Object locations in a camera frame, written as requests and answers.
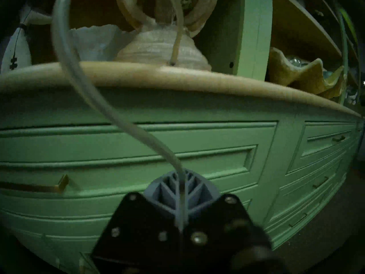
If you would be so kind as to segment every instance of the raised panel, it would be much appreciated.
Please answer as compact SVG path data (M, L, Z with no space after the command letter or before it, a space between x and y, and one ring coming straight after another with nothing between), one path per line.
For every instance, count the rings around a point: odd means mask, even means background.
M76 219L110 217L124 194L89 198L24 198L0 194L1 209L37 218Z
M355 123L305 122L288 172L310 165L349 144Z
M344 147L340 148L339 150L335 151L334 153L331 153L330 155L320 159L317 162L314 162L311 165L308 165L304 168L301 168L299 170L290 172L288 174L285 175L285 182L286 183L291 183L293 181L296 181L302 177L305 177L306 175L321 169L322 167L324 167L326 164L333 162L339 155L341 155L342 153L346 153L349 149L351 144L347 144Z
M11 229L15 237L32 253L42 258L52 266L57 267L57 256L42 241L42 234L23 230Z
M232 191L232 194L238 196L246 209L249 210L249 204L252 200L259 200L257 198L257 186L251 186L245 189ZM23 203L35 203L36 201L27 201L28 199L24 199ZM80 199L78 204L83 204L86 206L85 202L82 202L83 199ZM55 201L51 199L43 200L42 203L47 204L51 207L46 207L48 213L44 212L43 217L39 217L37 215L30 214L19 214L14 213L10 210L0 209L1 218L3 220L4 226L9 229L19 229L32 233L42 233L46 236L70 236L70 237L88 237L88 236L99 236L105 226L108 224L112 213L115 211L115 208L112 208L109 211L109 214L104 214L103 216L85 218L85 214L92 214L92 207L96 207L98 204L102 204L103 202L99 202L99 198L92 198L92 201L89 201L89 208L91 211L84 212L84 210L79 210L79 216L75 216L74 218L70 218L68 216L62 217L57 216L58 210L63 214L67 214L68 208L76 208L77 204L74 204L74 200L63 200L63 201Z
M331 187L329 183L321 191L314 193L311 197L305 200L302 204L288 210L281 216L281 220L276 221L269 227L265 228L267 234L275 243L281 237L288 233L295 233L302 228L310 220L311 213L317 211L318 206L326 195L326 191Z
M174 153L187 153L257 144L260 138L266 139L268 134L273 134L275 125L272 122L248 122L140 127L156 136ZM11 163L84 162L156 155L150 148L111 125L4 130L0 132L0 150L3 151L0 161Z
M160 139L168 146L175 143L170 147L177 153L177 157L181 159L185 168L194 170L212 180L220 191L238 189L258 182L276 123L185 125L194 129L183 130L182 125L175 124L163 125L162 127L153 126L154 129L156 127L165 130L173 129L172 131L156 133L164 133L164 137L160 137ZM124 143L125 134L117 134L120 143ZM100 137L105 138L108 135L101 134ZM57 139L54 141L55 145L59 145ZM42 142L42 145L47 146L47 143L46 141ZM87 145L93 147L96 146L95 143L99 144L98 142L91 142ZM155 178L172 170L171 165L162 157L151 155L154 154L151 151L147 153L148 148L142 145L143 150L139 150L140 145L136 141L134 148L128 143L127 141L127 147L118 145L116 148L107 147L113 150L111 154L114 153L114 156L125 156L119 159L42 163L1 162L0 179L3 182L47 186L57 184L61 176L67 174L70 178L70 184L61 197L92 197L127 193L132 190L142 191ZM98 149L95 153L100 152L101 156L108 153L108 151L104 151L103 147L98 147ZM40 198L60 197L58 194L24 194L9 190L2 190L2 193Z
M302 201L307 195L320 188L324 182L333 178L345 153L342 153L324 167L281 187L273 206L273 216Z

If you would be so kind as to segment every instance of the white plastic bag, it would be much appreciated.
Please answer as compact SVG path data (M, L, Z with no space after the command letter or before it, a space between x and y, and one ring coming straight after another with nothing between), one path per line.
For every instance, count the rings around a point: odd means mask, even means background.
M112 61L129 44L136 31L121 31L116 25L81 27L70 30L82 61Z

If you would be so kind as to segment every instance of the black wire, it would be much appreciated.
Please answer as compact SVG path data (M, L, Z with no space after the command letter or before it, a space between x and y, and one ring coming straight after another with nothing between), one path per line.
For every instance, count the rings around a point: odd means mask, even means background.
M27 14L27 16L25 17L25 19L23 20L23 22L21 22L21 24L24 24L26 19L28 18L28 15L30 14L30 12L32 11L32 8L30 9L29 13ZM13 55L13 58L15 58L15 50L16 50L16 43L18 42L18 38L19 38L19 34L20 34L20 31L22 29L20 28L19 31L18 31L18 35L16 37L16 41L15 41L15 46L14 46L14 55Z

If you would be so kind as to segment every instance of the brass drawer pull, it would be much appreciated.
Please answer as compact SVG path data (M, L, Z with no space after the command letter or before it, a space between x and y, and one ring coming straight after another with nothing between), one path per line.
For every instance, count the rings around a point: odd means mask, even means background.
M328 181L328 179L329 179L329 177L325 176L325 180L324 180L322 183L320 183L320 184L318 184L318 185L313 185L313 187L314 187L315 189L319 188L319 187L320 187L321 185L323 185L326 181Z
M21 183L0 182L0 189L32 191L38 193L63 193L69 181L68 175L64 175L55 186L37 186Z
M295 224L289 224L289 226L292 228L292 227L294 227L296 224L298 224L301 220L303 220L305 217L307 216L307 213L304 213L304 215L303 215L303 217L302 218L300 218Z
M333 138L332 140L335 141L335 142L340 142L342 140L345 140L346 139L346 136L341 136L340 138Z

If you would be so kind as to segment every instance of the curved countertop edge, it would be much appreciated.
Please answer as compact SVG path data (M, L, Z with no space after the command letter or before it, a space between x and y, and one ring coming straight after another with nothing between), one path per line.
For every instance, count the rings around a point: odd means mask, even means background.
M168 89L253 96L328 108L361 117L345 106L314 94L246 77L138 63L80 64L85 74L98 87ZM70 83L59 63L34 65L0 75L0 93L65 86L70 86Z

